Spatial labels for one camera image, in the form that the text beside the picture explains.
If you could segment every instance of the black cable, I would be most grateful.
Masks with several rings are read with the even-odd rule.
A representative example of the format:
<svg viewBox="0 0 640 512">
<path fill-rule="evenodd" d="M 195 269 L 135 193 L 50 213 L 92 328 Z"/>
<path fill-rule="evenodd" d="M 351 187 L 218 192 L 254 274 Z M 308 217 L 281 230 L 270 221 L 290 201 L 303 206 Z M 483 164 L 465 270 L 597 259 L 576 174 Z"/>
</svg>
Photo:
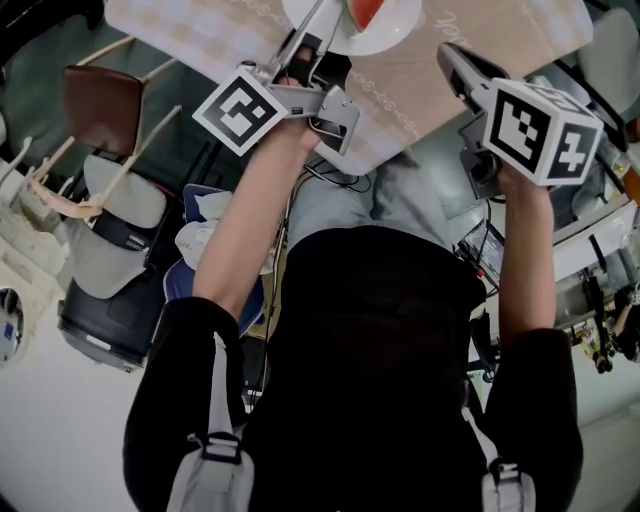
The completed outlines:
<svg viewBox="0 0 640 512">
<path fill-rule="evenodd" d="M 489 226 L 491 226 L 491 203 L 486 201 L 488 213 L 485 217 L 485 232 L 484 239 L 482 240 L 482 245 L 480 246 L 480 250 L 478 251 L 478 258 L 476 259 L 476 267 L 480 267 L 480 261 L 482 260 L 482 253 L 484 252 L 484 246 L 487 245 L 487 239 L 489 238 Z"/>
</svg>

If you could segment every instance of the tablecloth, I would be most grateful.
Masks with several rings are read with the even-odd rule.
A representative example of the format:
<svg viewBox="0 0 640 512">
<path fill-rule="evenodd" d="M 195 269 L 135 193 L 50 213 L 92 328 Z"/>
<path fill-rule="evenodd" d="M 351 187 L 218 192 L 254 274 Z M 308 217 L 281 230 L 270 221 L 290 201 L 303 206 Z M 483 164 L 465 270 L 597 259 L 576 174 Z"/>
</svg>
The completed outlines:
<svg viewBox="0 0 640 512">
<path fill-rule="evenodd" d="M 267 62 L 291 30 L 281 0 L 110 0 L 106 17 L 216 83 L 243 60 Z M 362 111 L 356 133 L 344 157 L 319 152 L 364 174 L 462 112 L 436 62 L 443 41 L 523 76 L 592 37 L 583 0 L 423 0 L 402 43 L 352 58 L 347 93 Z"/>
</svg>

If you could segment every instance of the white cloth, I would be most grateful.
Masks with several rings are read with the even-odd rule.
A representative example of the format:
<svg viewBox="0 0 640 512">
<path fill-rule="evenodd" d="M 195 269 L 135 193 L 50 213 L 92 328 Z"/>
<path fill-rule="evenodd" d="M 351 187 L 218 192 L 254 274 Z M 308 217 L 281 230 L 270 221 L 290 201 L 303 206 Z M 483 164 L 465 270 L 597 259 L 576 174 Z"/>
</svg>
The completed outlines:
<svg viewBox="0 0 640 512">
<path fill-rule="evenodd" d="M 185 263 L 193 270 L 198 268 L 204 248 L 218 227 L 218 222 L 231 201 L 231 197 L 231 192 L 215 192 L 207 196 L 196 197 L 200 215 L 206 219 L 205 222 L 190 222 L 176 236 L 176 245 Z M 271 249 L 260 272 L 261 275 L 273 273 L 273 256 L 274 250 Z"/>
</svg>

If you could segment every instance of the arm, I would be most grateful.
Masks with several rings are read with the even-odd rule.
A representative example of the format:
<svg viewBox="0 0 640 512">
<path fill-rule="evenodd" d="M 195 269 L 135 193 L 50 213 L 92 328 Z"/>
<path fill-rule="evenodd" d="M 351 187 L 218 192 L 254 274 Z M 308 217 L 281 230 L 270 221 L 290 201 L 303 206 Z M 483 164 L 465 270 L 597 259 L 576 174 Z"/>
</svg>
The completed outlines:
<svg viewBox="0 0 640 512">
<path fill-rule="evenodd" d="M 303 49 L 299 56 L 311 58 L 311 52 Z M 282 121 L 261 143 L 200 259 L 194 296 L 215 302 L 238 320 L 287 200 L 319 142 L 306 121 L 296 119 Z"/>
<path fill-rule="evenodd" d="M 554 326 L 556 287 L 549 193 L 508 167 L 500 181 L 507 202 L 499 305 L 505 349 L 521 334 Z"/>
</svg>

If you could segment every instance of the wooden chair leg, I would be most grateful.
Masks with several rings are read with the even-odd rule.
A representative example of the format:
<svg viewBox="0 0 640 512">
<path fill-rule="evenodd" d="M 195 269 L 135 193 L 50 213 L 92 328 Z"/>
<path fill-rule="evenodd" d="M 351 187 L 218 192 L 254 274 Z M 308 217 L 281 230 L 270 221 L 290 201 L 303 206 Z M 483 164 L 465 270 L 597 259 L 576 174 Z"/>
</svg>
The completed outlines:
<svg viewBox="0 0 640 512">
<path fill-rule="evenodd" d="M 133 36 L 125 37 L 124 39 L 120 39 L 120 41 L 116 41 L 115 43 L 110 44 L 109 46 L 105 46 L 102 50 L 98 50 L 96 53 L 89 55 L 88 57 L 82 59 L 78 62 L 78 66 L 86 66 L 91 64 L 93 61 L 98 60 L 100 57 L 111 53 L 116 48 L 120 48 L 121 46 L 127 45 L 135 41 L 136 38 Z"/>
<path fill-rule="evenodd" d="M 46 188 L 39 181 L 31 180 L 30 183 L 34 192 L 40 196 L 40 198 L 49 205 L 49 207 L 61 215 L 71 217 L 74 219 L 88 219 L 91 217 L 97 217 L 102 213 L 102 207 L 88 203 L 74 203 L 66 197 L 62 197 L 55 192 L 52 192 Z"/>
<path fill-rule="evenodd" d="M 140 79 L 140 81 L 142 82 L 142 85 L 147 85 L 151 80 L 157 77 L 160 73 L 166 71 L 177 62 L 179 62 L 178 59 L 171 59 L 165 62 L 164 64 L 158 66 L 156 69 L 151 71 L 147 76 L 144 76 Z"/>
<path fill-rule="evenodd" d="M 113 192 L 113 190 L 116 188 L 116 186 L 118 185 L 118 183 L 120 183 L 120 180 L 124 177 L 125 174 L 127 174 L 127 172 L 129 172 L 129 170 L 131 169 L 131 167 L 133 167 L 133 165 L 136 163 L 136 161 L 138 160 L 138 158 L 140 158 L 140 156 L 142 155 L 142 153 L 144 153 L 144 151 L 149 147 L 149 145 L 151 144 L 151 142 L 153 142 L 153 139 L 156 138 L 156 136 L 158 135 L 158 133 L 160 133 L 162 131 L 162 129 L 167 126 L 167 124 L 169 124 L 169 121 L 171 121 L 175 116 L 178 115 L 178 113 L 182 110 L 182 106 L 175 106 L 173 107 L 173 109 L 171 110 L 171 112 L 169 112 L 169 114 L 162 120 L 160 121 L 160 123 L 158 123 L 158 126 L 156 126 L 151 133 L 149 134 L 149 136 L 144 140 L 144 142 L 140 145 L 140 147 L 136 150 L 135 154 L 131 157 L 129 157 L 129 159 L 124 163 L 124 165 L 120 168 L 120 170 L 118 171 L 118 174 L 116 174 L 113 178 L 113 180 L 111 180 L 111 183 L 109 183 L 109 186 L 105 189 L 104 192 L 102 192 L 100 194 L 100 197 L 98 199 L 97 204 L 102 208 L 104 207 L 105 203 L 107 202 L 107 200 L 109 199 L 109 196 L 111 195 L 111 193 Z"/>
<path fill-rule="evenodd" d="M 60 160 L 60 158 L 62 158 L 62 155 L 67 152 L 67 150 L 73 145 L 75 141 L 76 139 L 74 137 L 69 137 L 66 141 L 64 141 L 62 146 L 58 148 L 58 150 L 53 154 L 51 158 L 45 158 L 40 168 L 33 175 L 33 180 L 42 182 L 46 175 L 49 174 L 49 171 L 55 165 L 55 163 Z"/>
</svg>

